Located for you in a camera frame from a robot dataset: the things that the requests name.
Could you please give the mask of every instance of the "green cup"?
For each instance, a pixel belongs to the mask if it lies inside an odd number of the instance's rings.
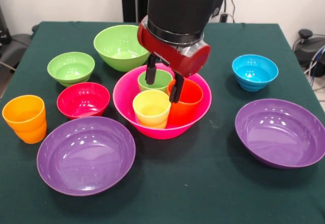
[[[117,25],[98,33],[93,41],[95,50],[110,67],[128,72],[141,66],[150,53],[138,42],[138,26]]]
[[[94,59],[82,52],[68,52],[53,58],[47,65],[49,75],[65,87],[87,82],[95,68]]]
[[[162,92],[167,93],[168,85],[172,80],[173,80],[172,74],[170,74],[169,72],[167,72],[165,70],[157,69],[153,84],[151,84],[151,85],[147,84],[146,72],[143,72],[138,77],[138,85],[139,85],[139,89],[141,91],[145,91],[145,90],[149,90],[149,89],[156,89],[156,90],[160,90]]]

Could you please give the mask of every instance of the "dark green tablecloth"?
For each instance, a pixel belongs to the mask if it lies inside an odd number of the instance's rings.
[[[47,64],[68,51],[86,52],[96,66],[91,81],[111,92],[122,73],[97,55],[95,35],[115,23],[43,22],[12,79],[4,104],[36,94],[46,104],[48,132],[67,121],[56,108],[63,87],[47,74]],[[74,198],[57,193],[39,177],[40,144],[21,142],[0,121],[0,223],[323,223],[325,161],[300,170],[276,170],[256,161],[234,129],[237,111],[261,98],[304,106],[323,123],[325,114],[278,25],[208,24],[205,40],[212,53],[200,74],[210,84],[213,103],[207,115],[182,136],[158,141],[144,137],[110,102],[105,116],[133,134],[137,156],[116,186],[97,196]],[[231,63],[254,53],[272,59],[278,78],[265,89],[238,86]]]

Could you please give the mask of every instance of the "white wall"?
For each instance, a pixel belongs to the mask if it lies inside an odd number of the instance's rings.
[[[122,0],[0,0],[12,35],[41,21],[123,21]]]
[[[279,23],[290,44],[301,28],[325,34],[325,0],[234,1],[236,22]],[[43,20],[123,21],[121,0],[0,0],[0,5],[12,34],[30,33]]]
[[[301,28],[325,35],[325,0],[234,0],[235,21],[246,23],[279,23],[292,45]],[[232,12],[227,0],[227,12]]]

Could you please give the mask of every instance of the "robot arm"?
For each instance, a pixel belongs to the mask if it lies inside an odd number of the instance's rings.
[[[178,102],[184,77],[197,73],[206,63],[211,47],[203,30],[218,0],[148,0],[148,15],[138,29],[139,43],[150,52],[146,81],[154,82],[155,64],[162,61],[175,72],[170,101]]]

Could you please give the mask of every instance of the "purple bowl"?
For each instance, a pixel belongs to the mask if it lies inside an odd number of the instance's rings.
[[[322,123],[305,108],[288,101],[248,103],[239,110],[235,127],[250,153],[270,167],[306,167],[325,154]]]
[[[105,117],[84,117],[62,124],[44,139],[37,169],[54,190],[88,196],[119,182],[135,155],[134,139],[122,124]]]

